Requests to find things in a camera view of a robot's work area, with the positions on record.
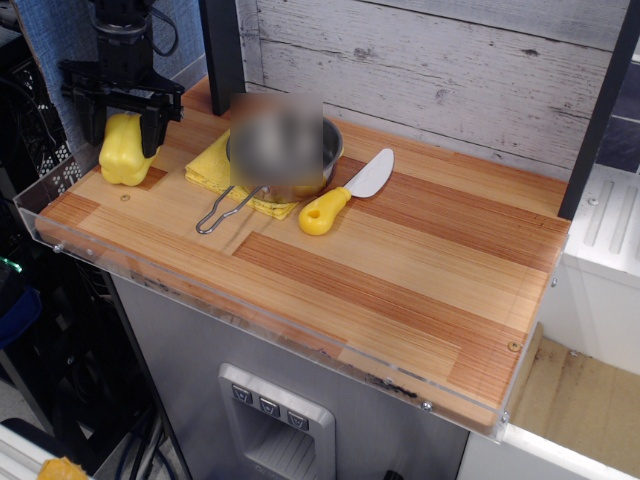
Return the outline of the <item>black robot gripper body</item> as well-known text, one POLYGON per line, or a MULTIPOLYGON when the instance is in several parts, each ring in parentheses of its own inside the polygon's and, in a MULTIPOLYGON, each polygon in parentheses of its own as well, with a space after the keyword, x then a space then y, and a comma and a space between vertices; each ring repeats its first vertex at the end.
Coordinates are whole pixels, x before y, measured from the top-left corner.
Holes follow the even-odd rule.
POLYGON ((153 41, 152 20, 173 22, 152 1, 96 1, 92 26, 98 59, 63 60, 62 93, 73 102, 73 90, 102 95, 106 107, 141 113, 147 106, 168 105, 171 120, 182 118, 184 88, 154 70, 155 55, 169 57, 178 44, 164 52, 153 41))

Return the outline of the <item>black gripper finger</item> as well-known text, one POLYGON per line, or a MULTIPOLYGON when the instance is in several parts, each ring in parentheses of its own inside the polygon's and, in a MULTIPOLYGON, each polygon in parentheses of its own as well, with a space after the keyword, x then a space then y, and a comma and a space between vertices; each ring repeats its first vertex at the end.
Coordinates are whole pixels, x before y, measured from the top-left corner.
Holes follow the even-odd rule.
POLYGON ((147 106, 140 114, 142 152, 145 158, 156 155, 164 143, 172 111, 168 105, 147 106))
POLYGON ((103 96, 81 89, 74 89, 73 103, 84 138, 93 146, 100 145, 104 140, 107 121, 107 107, 103 96))

